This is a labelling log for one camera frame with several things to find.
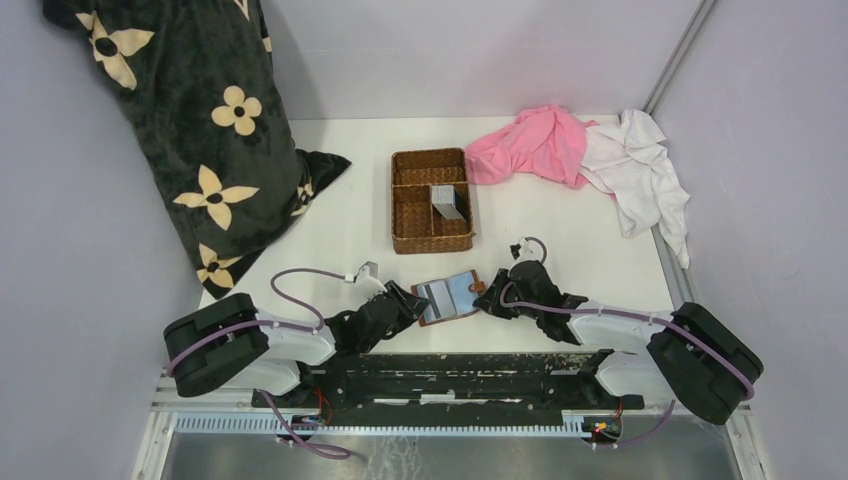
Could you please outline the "brown woven basket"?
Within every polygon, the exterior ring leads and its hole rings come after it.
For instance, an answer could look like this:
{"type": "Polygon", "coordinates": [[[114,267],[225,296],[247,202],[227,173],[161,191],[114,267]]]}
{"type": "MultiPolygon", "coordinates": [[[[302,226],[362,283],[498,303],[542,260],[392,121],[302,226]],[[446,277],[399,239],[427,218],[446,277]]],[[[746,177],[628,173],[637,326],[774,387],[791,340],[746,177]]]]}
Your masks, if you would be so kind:
{"type": "Polygon", "coordinates": [[[465,152],[461,148],[399,151],[391,157],[391,237],[398,254],[467,251],[473,246],[474,214],[465,152]],[[447,185],[459,196],[461,217],[445,218],[431,187],[447,185]]]}

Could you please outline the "brown leather card holder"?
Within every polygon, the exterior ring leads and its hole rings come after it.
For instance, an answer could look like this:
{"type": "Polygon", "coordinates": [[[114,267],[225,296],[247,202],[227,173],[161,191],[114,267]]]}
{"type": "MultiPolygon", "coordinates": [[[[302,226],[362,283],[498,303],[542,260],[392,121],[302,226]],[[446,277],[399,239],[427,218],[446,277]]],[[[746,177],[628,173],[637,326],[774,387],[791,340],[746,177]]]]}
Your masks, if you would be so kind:
{"type": "Polygon", "coordinates": [[[486,289],[475,270],[413,285],[412,293],[429,302],[419,325],[427,327],[474,315],[478,312],[475,302],[486,289]]]}

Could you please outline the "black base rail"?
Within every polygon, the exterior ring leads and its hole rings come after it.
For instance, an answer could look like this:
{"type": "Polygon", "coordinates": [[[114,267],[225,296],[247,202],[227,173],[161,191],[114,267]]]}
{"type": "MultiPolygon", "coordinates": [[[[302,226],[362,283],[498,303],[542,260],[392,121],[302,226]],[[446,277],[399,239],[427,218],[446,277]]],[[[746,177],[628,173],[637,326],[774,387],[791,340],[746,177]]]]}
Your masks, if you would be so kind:
{"type": "Polygon", "coordinates": [[[369,354],[300,367],[300,384],[275,397],[279,408],[330,405],[339,418],[378,401],[453,398],[545,410],[642,410],[642,396],[615,396],[593,376],[596,353],[369,354]]]}

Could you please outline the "grey card stack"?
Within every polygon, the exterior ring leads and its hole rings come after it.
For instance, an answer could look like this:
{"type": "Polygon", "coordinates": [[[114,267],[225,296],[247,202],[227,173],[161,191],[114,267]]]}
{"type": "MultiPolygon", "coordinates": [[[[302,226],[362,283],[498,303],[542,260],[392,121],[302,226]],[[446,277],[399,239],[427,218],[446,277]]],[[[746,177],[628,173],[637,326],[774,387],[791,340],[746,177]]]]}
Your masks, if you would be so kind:
{"type": "Polygon", "coordinates": [[[430,186],[430,200],[433,208],[446,220],[466,221],[466,202],[459,190],[449,184],[430,186]]]}

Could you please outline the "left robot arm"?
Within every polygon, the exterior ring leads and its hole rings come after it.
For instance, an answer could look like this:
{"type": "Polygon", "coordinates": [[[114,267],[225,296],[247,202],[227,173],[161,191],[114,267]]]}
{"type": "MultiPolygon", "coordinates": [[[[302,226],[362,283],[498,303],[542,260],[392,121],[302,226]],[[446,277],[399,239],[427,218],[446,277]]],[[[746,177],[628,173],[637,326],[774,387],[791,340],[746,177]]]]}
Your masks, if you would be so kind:
{"type": "Polygon", "coordinates": [[[315,382],[302,367],[368,353],[416,323],[429,306],[428,299],[390,281],[357,310],[317,328],[290,324],[256,308],[250,295],[235,294],[165,328],[166,372],[184,398],[234,387],[265,390],[303,406],[315,382]]]}

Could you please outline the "white cloth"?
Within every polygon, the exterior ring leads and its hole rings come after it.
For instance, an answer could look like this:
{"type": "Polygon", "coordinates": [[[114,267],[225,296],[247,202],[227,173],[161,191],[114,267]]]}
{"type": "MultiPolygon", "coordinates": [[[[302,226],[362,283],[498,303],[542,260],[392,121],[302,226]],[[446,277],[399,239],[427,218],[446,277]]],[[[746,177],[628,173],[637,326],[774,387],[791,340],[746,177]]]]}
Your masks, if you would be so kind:
{"type": "Polygon", "coordinates": [[[680,267],[688,268],[685,207],[690,195],[679,182],[658,124],[643,111],[627,109],[616,125],[587,127],[586,140],[580,174],[615,198],[622,236],[658,227],[680,267]]]}

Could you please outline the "pink cloth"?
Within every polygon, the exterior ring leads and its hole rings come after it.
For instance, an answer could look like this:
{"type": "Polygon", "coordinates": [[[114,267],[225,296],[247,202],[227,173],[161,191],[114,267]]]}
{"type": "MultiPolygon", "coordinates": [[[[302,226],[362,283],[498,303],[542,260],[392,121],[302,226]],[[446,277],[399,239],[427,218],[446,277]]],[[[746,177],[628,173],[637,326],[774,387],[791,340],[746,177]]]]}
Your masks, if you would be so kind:
{"type": "Polygon", "coordinates": [[[595,125],[558,105],[525,109],[464,149],[469,182],[494,185],[521,173],[580,189],[589,182],[580,169],[595,125]]]}

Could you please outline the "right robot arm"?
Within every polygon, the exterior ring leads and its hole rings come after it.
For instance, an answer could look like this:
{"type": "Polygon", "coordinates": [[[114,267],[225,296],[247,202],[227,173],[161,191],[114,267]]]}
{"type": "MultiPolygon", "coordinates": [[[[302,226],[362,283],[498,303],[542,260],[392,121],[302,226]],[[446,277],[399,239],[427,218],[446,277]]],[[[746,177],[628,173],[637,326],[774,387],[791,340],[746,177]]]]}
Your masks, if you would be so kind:
{"type": "Polygon", "coordinates": [[[538,260],[499,270],[474,305],[502,319],[528,317],[554,341],[598,348],[600,360],[577,382],[591,408],[627,395],[664,396],[723,425],[764,372],[759,356],[698,303],[658,313],[603,305],[561,291],[538,260]]]}

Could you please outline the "black floral pillow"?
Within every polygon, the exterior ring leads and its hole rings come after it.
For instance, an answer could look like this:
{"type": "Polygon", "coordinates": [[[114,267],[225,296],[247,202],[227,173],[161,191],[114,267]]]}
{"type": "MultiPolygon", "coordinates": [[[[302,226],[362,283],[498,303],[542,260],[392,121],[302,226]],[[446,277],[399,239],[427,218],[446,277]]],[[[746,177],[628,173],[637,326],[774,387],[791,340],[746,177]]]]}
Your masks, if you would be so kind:
{"type": "Polygon", "coordinates": [[[258,1],[45,1],[133,127],[201,286],[233,290],[350,167],[293,137],[258,1]]]}

